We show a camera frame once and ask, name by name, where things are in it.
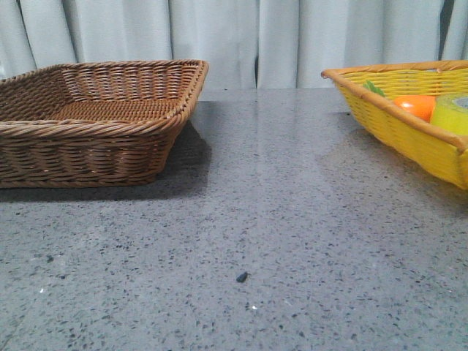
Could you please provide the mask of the yellow tape roll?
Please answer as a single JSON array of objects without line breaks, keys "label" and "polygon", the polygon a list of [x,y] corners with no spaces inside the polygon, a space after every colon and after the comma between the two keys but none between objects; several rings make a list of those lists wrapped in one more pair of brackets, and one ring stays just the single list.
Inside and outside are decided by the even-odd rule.
[{"label": "yellow tape roll", "polygon": [[457,135],[467,135],[467,94],[443,94],[436,98],[430,123]]}]

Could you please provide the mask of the small black debris piece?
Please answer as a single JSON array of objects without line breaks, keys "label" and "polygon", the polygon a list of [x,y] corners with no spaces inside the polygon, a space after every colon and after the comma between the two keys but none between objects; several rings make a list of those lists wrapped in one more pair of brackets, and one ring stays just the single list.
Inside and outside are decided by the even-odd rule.
[{"label": "small black debris piece", "polygon": [[249,273],[248,272],[243,272],[242,274],[240,274],[237,278],[236,278],[236,281],[237,282],[245,282],[246,279],[248,278],[249,276]]}]

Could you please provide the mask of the white curtain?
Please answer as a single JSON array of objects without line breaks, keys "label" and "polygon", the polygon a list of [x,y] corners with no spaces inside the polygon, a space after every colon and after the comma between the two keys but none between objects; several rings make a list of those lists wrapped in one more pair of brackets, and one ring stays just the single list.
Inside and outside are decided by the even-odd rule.
[{"label": "white curtain", "polygon": [[209,89],[319,88],[327,68],[467,57],[465,1],[3,1],[1,76],[202,59]]}]

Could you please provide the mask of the brown wicker basket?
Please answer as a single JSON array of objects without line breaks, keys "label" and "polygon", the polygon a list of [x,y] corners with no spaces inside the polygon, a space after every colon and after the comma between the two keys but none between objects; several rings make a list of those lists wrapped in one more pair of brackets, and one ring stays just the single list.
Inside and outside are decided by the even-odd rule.
[{"label": "brown wicker basket", "polygon": [[1,187],[152,182],[208,73],[199,59],[57,64],[1,82]]}]

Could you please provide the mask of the orange toy carrot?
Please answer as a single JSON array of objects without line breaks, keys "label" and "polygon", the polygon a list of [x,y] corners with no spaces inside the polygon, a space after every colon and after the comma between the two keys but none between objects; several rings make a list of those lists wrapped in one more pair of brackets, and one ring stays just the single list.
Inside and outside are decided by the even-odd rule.
[{"label": "orange toy carrot", "polygon": [[368,101],[377,103],[377,107],[385,112],[407,114],[429,124],[431,122],[434,109],[436,107],[436,97],[425,94],[403,94],[389,99],[385,89],[371,80],[366,80],[361,86],[359,97],[364,97]]}]

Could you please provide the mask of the yellow wicker basket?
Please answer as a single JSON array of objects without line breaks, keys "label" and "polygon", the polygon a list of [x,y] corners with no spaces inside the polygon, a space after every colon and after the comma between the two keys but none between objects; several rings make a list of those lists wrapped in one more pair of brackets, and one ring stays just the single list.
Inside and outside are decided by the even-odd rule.
[{"label": "yellow wicker basket", "polygon": [[433,126],[397,107],[401,95],[467,92],[467,61],[443,60],[325,69],[355,120],[431,175],[467,188],[467,137]]}]

